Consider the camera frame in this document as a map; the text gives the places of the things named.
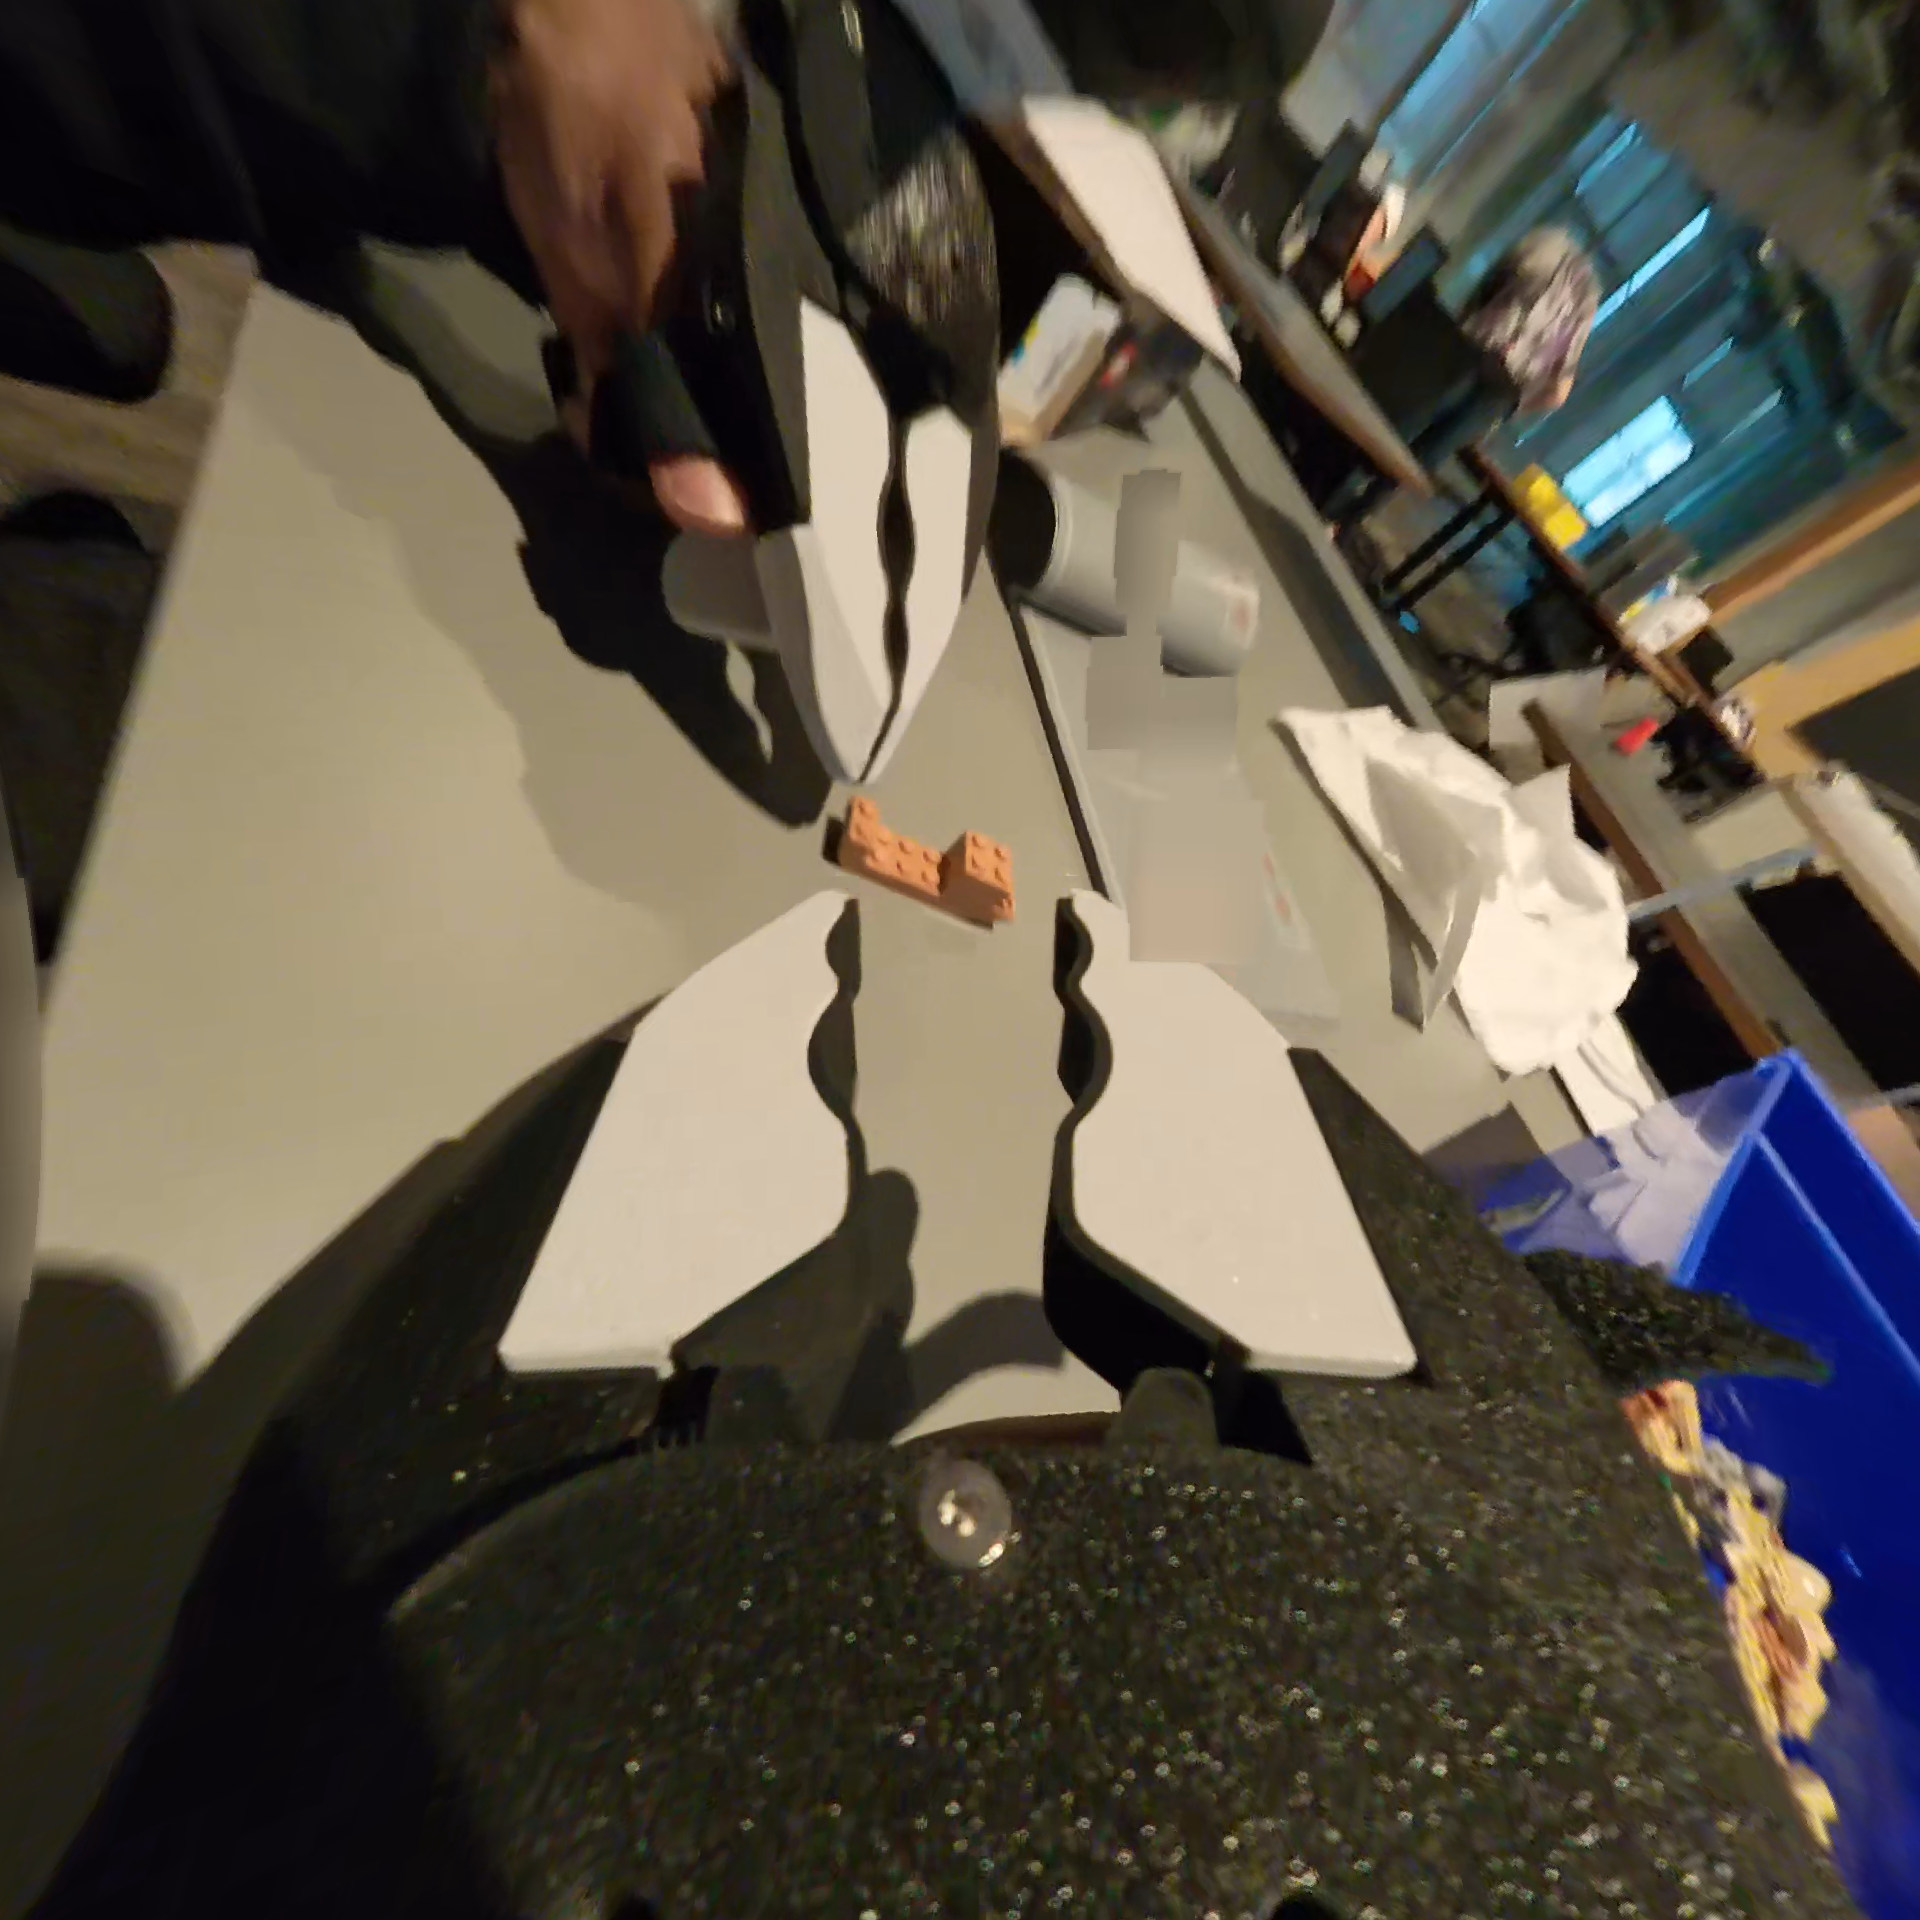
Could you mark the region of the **wooden long table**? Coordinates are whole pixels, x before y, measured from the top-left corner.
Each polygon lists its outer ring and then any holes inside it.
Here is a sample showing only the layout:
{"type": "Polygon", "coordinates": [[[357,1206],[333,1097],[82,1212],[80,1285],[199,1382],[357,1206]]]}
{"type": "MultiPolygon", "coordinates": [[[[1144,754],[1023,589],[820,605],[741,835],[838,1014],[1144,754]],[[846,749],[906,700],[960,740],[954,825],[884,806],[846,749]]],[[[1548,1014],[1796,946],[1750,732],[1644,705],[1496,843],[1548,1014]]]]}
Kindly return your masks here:
{"type": "Polygon", "coordinates": [[[1499,356],[1469,337],[1431,276],[1367,295],[1358,334],[1342,343],[1213,198],[1191,183],[1175,194],[1245,340],[1239,383],[1332,534],[1392,494],[1431,494],[1435,468],[1517,407],[1499,356]]]}

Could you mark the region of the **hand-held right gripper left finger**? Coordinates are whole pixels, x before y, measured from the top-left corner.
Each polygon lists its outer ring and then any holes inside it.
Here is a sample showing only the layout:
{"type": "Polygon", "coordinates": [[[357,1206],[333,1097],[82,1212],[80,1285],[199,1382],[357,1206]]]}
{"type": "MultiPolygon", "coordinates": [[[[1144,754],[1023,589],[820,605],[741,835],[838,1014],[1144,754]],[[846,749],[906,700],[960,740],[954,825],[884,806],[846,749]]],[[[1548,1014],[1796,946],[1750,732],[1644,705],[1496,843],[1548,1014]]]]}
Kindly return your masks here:
{"type": "Polygon", "coordinates": [[[660,1372],[844,1226],[851,1095],[813,1044],[856,995],[856,903],[828,890],[635,1022],[496,1358],[511,1377],[660,1372]]]}

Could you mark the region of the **grey instruction booklet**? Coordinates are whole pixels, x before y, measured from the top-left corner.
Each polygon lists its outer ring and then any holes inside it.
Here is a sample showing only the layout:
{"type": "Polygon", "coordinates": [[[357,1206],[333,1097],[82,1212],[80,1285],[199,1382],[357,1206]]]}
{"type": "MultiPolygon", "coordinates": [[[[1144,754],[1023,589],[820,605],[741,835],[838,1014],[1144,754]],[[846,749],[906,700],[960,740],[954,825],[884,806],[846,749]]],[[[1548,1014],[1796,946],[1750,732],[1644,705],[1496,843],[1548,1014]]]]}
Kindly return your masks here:
{"type": "Polygon", "coordinates": [[[1204,965],[1292,1039],[1328,1039],[1336,989],[1239,757],[1261,594],[1178,525],[1172,476],[1102,494],[1006,452],[989,556],[1087,875],[1135,957],[1204,965]]]}

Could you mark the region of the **person's left hand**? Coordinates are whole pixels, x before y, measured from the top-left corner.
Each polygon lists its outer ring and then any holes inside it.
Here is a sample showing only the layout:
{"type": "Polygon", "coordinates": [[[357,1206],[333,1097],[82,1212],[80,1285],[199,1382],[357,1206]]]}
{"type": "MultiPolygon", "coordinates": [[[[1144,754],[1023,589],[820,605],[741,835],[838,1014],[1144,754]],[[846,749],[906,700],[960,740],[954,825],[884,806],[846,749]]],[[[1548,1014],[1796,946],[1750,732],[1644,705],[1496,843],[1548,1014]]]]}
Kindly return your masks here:
{"type": "Polygon", "coordinates": [[[678,251],[682,191],[704,179],[704,119],[730,53],[684,2],[510,2],[488,70],[503,191],[567,340],[560,418],[591,445],[615,349],[651,322],[678,251]]]}

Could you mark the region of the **glass window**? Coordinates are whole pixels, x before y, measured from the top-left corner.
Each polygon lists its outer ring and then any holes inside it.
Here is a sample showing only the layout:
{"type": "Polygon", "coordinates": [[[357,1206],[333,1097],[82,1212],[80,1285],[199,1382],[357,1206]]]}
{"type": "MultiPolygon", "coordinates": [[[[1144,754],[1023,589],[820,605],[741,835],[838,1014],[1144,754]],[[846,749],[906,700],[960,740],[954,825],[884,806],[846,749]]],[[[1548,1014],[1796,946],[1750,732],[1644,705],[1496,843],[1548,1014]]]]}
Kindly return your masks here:
{"type": "Polygon", "coordinates": [[[1574,181],[1574,210],[1589,222],[1603,289],[1551,470],[1594,516],[1616,483],[1616,438],[1648,410],[1630,393],[1663,354],[1653,334],[1698,281],[1693,253],[1715,245],[1717,206],[1684,162],[1620,123],[1574,181]]]}

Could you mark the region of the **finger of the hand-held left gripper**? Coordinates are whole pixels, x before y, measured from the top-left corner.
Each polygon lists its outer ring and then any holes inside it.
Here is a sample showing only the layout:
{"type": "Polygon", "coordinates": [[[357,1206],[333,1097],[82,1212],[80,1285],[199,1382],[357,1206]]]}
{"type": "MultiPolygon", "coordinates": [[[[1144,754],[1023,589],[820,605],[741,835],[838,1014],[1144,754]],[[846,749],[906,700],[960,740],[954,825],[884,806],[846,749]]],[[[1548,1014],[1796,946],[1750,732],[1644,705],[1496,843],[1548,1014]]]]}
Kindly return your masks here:
{"type": "Polygon", "coordinates": [[[864,785],[896,717],[906,563],[884,554],[884,516],[906,503],[906,428],[853,327],[808,297],[799,399],[806,507],[755,537],[677,534],[662,603],[691,635],[773,655],[828,775],[864,785]]]}
{"type": "Polygon", "coordinates": [[[902,429],[898,499],[906,557],[896,582],[896,700],[878,754],[893,754],[916,717],[950,642],[971,582],[970,511],[976,438],[948,407],[930,410],[902,429]]]}

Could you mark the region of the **person's left forearm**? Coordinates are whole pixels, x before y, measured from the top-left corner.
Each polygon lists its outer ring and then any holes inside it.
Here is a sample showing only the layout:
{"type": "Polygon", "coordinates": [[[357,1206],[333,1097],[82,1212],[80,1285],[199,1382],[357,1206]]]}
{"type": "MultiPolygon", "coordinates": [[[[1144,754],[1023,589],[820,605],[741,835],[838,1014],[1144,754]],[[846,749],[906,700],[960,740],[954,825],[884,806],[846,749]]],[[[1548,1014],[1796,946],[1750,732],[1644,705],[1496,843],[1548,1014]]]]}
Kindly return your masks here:
{"type": "Polygon", "coordinates": [[[290,279],[360,241],[540,303],[500,185],[488,2],[4,2],[4,223],[203,243],[290,279]]]}

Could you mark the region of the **crumpled white paper bags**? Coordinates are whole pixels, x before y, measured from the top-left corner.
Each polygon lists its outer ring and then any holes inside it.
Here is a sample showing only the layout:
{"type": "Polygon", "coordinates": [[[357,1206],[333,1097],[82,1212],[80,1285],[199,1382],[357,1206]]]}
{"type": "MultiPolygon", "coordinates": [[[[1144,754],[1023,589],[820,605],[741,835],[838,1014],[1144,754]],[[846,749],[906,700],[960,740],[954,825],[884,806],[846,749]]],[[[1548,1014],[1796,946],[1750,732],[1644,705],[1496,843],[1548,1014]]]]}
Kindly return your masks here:
{"type": "Polygon", "coordinates": [[[1565,767],[1512,785],[1388,708],[1294,707],[1277,724],[1427,950],[1421,1022],[1452,1002],[1502,1075],[1564,1067],[1599,1037],[1638,969],[1565,767]]]}

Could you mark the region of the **brown toy brick assembly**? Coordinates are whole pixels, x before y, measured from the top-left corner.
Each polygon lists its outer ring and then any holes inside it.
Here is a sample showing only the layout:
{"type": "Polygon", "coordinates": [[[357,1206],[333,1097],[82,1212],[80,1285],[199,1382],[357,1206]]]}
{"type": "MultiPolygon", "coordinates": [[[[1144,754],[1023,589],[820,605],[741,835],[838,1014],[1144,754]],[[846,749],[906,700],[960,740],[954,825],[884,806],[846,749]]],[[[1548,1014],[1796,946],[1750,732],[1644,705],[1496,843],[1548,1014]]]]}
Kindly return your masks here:
{"type": "Polygon", "coordinates": [[[864,796],[853,796],[837,837],[837,865],[950,918],[994,927],[1018,915],[1007,845],[963,831],[947,851],[900,835],[864,796]]]}

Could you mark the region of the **pile of toy bricks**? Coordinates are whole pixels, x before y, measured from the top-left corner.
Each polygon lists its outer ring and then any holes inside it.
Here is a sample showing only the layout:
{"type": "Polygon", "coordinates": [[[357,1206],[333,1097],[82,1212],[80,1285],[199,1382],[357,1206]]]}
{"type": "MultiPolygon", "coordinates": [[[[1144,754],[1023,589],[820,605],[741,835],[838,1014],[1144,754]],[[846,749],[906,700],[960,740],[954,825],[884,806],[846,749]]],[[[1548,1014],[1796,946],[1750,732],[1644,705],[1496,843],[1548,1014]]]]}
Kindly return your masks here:
{"type": "Polygon", "coordinates": [[[1717,1579],[1760,1732],[1815,1844],[1831,1851],[1839,1812],[1807,1751],[1831,1707],[1834,1589],[1786,1543],[1786,1481],[1704,1433],[1692,1382],[1656,1382],[1622,1399],[1620,1411],[1717,1579]]]}

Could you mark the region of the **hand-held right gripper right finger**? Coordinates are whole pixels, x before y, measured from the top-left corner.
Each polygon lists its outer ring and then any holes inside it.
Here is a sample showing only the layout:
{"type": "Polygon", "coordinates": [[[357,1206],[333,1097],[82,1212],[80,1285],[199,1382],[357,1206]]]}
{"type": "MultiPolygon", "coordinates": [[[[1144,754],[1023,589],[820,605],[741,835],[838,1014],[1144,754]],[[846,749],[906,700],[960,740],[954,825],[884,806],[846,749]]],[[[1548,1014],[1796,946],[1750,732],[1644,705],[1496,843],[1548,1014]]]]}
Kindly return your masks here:
{"type": "Polygon", "coordinates": [[[1202,1353],[1411,1377],[1416,1351],[1283,1033],[1218,972],[1133,957],[1103,897],[1068,897],[1056,926],[1062,1247],[1202,1353]]]}

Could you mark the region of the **blue plastic bin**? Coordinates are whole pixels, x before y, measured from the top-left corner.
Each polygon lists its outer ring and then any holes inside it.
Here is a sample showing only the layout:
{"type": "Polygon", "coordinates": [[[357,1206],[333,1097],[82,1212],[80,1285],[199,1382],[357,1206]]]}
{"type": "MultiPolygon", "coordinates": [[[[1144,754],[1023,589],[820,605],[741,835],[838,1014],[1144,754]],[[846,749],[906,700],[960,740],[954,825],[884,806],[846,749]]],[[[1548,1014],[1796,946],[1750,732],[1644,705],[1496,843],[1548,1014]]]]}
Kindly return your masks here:
{"type": "Polygon", "coordinates": [[[1709,1439],[1786,1489],[1783,1541],[1831,1582],[1837,1669],[1806,1745],[1864,1916],[1918,1916],[1918,1230],[1795,1053],[1469,1180],[1510,1251],[1656,1266],[1802,1342],[1827,1382],[1698,1387],[1709,1439]]]}

